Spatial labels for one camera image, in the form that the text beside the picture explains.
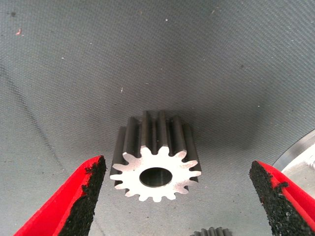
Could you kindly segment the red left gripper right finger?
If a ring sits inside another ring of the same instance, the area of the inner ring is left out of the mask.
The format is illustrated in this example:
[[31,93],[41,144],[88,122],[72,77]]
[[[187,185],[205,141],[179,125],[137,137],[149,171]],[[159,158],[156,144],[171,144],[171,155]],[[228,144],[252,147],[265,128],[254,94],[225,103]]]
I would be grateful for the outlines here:
[[253,161],[250,179],[266,211],[272,235],[313,236],[315,199],[278,169]]

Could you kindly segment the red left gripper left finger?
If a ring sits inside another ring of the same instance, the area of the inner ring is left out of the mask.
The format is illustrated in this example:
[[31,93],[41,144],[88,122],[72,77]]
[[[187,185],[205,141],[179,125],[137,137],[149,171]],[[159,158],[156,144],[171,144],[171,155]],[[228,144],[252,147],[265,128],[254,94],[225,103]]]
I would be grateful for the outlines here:
[[87,236],[105,172],[102,155],[83,162],[15,235]]

